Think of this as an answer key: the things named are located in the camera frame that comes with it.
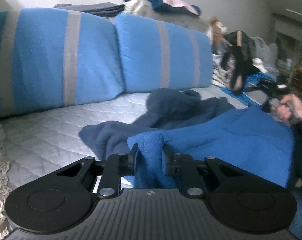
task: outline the person's hand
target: person's hand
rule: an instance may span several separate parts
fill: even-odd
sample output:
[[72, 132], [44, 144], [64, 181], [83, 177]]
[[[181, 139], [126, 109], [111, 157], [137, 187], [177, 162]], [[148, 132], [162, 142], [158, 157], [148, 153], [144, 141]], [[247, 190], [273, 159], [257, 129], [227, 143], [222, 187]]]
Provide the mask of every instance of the person's hand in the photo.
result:
[[285, 95], [280, 103], [281, 106], [277, 107], [277, 109], [272, 107], [272, 110], [277, 112], [280, 119], [288, 120], [291, 117], [292, 112], [286, 105], [286, 103], [291, 103], [297, 117], [302, 121], [302, 101], [298, 97], [296, 97], [294, 94]]

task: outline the blue striped cushion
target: blue striped cushion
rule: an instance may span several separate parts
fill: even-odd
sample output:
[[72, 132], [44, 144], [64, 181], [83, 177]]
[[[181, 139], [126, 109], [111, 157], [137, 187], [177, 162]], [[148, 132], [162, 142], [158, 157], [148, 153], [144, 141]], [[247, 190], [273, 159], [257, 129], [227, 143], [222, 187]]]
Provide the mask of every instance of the blue striped cushion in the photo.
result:
[[123, 92], [113, 24], [52, 8], [0, 12], [0, 118]]
[[205, 33], [150, 18], [115, 17], [126, 92], [208, 87], [212, 53]]

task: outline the dark blue cloth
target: dark blue cloth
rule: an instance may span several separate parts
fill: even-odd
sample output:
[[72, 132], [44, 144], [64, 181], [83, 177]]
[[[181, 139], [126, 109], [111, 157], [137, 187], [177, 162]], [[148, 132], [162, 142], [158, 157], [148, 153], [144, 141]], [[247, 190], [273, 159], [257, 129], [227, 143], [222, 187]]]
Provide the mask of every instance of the dark blue cloth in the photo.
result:
[[[154, 11], [158, 12], [169, 12], [169, 13], [183, 13], [183, 14], [193, 14], [189, 10], [187, 10], [185, 7], [172, 7], [169, 4], [164, 3], [162, 0], [147, 0], [151, 3], [152, 8]], [[190, 5], [192, 6], [198, 13], [197, 16], [201, 15], [201, 9], [196, 5]]]
[[98, 3], [98, 4], [67, 4], [60, 3], [54, 6], [54, 8], [60, 8], [71, 11], [85, 12], [100, 17], [115, 17], [119, 13], [123, 12], [124, 4], [114, 4], [110, 2]]
[[146, 101], [147, 113], [132, 124], [116, 121], [88, 125], [79, 132], [81, 140], [99, 160], [111, 154], [128, 153], [127, 139], [152, 130], [168, 130], [207, 122], [234, 109], [226, 98], [209, 98], [201, 101], [199, 93], [183, 93], [171, 89], [158, 89]]
[[176, 187], [165, 173], [163, 145], [195, 160], [215, 156], [241, 169], [286, 187], [293, 149], [289, 127], [258, 107], [230, 110], [199, 125], [149, 131], [128, 139], [139, 144], [134, 187]]

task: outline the pile of clothes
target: pile of clothes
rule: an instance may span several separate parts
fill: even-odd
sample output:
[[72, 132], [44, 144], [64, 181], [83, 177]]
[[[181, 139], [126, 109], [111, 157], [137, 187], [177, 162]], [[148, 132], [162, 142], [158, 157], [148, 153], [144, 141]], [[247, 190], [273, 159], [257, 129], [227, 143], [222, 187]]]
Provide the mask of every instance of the pile of clothes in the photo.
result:
[[181, 0], [123, 0], [123, 4], [110, 2], [91, 5], [57, 4], [54, 8], [73, 10], [105, 17], [113, 22], [116, 15], [129, 13], [158, 21], [173, 23], [184, 28], [203, 32], [212, 42], [212, 27], [200, 18], [201, 10]]
[[210, 19], [210, 24], [213, 29], [212, 84], [247, 106], [262, 105], [267, 95], [261, 91], [247, 92], [246, 88], [257, 85], [260, 79], [276, 81], [279, 72], [270, 59], [273, 53], [269, 46], [243, 31], [226, 34], [227, 28], [216, 17]]

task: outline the blue fleece blanket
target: blue fleece blanket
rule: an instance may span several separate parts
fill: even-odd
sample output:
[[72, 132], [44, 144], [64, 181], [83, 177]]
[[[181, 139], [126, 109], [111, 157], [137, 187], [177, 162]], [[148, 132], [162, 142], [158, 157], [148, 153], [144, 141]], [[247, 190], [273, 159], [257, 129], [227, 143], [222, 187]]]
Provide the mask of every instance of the blue fleece blanket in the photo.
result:
[[206, 123], [174, 130], [149, 131], [130, 137], [131, 148], [139, 144], [136, 175], [127, 177], [134, 187], [176, 187], [165, 176], [163, 145], [195, 160], [215, 156], [241, 169], [286, 187], [293, 135], [259, 107], [230, 110]]

